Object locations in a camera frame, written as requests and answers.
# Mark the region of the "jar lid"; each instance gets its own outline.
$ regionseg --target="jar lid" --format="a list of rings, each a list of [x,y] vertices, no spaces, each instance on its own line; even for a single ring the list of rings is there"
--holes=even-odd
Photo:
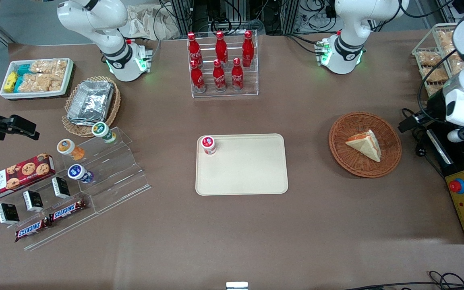
[[[96,137],[105,137],[109,130],[108,125],[103,122],[98,122],[92,126],[92,134]]]
[[[214,138],[212,138],[211,136],[203,137],[203,139],[201,140],[201,146],[203,146],[203,148],[205,149],[214,147]]]
[[[68,155],[74,151],[74,142],[70,139],[63,139],[57,144],[57,151],[60,154]]]
[[[85,174],[85,168],[82,165],[74,164],[69,167],[68,176],[74,180],[79,180]]]

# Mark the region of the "sandwich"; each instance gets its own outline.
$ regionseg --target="sandwich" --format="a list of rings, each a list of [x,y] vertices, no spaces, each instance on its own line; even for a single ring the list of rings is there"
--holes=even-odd
[[[376,162],[381,162],[381,148],[372,130],[355,134],[348,138],[345,143],[362,154],[365,154],[368,158]]]

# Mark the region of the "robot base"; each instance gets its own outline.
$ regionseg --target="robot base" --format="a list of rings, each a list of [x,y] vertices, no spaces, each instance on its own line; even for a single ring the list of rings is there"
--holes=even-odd
[[[338,35],[332,35],[329,38],[324,38],[320,43],[321,46],[315,44],[315,51],[323,55],[316,55],[316,60],[319,66],[325,66],[333,73],[337,74],[348,74],[354,70],[354,68],[361,62],[361,55],[352,55],[351,60],[345,60],[340,55],[334,46],[334,42]]]
[[[132,49],[131,59],[123,68],[112,68],[107,61],[110,72],[120,81],[134,81],[143,73],[149,72],[151,68],[152,50],[146,50],[144,46],[136,43],[129,44]]]

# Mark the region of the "emergency stop button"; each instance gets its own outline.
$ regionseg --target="emergency stop button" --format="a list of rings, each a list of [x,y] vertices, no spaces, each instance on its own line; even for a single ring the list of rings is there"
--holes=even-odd
[[[455,193],[462,195],[464,193],[464,181],[460,178],[449,182],[449,189]]]

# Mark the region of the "coca-cola bottle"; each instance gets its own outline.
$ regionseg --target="coca-cola bottle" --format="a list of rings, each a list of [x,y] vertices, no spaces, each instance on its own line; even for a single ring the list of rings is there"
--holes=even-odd
[[[197,61],[198,67],[201,68],[203,66],[203,59],[201,58],[201,50],[198,42],[196,41],[195,34],[192,32],[188,33],[187,39],[189,39],[189,56],[191,57],[191,60]]]
[[[191,61],[191,80],[195,85],[195,93],[203,93],[207,89],[203,81],[203,73],[198,68],[198,62],[195,60]]]
[[[232,88],[235,91],[243,90],[243,68],[239,57],[234,58],[234,67],[232,68]]]
[[[221,61],[219,59],[214,59],[214,71],[212,72],[214,76],[214,86],[218,92],[224,92],[227,90],[227,84],[225,83],[225,72],[221,67]]]
[[[228,64],[228,48],[225,40],[223,40],[223,31],[216,32],[216,58],[222,64]]]
[[[243,67],[250,68],[254,59],[254,42],[252,41],[252,32],[244,33],[243,41]]]

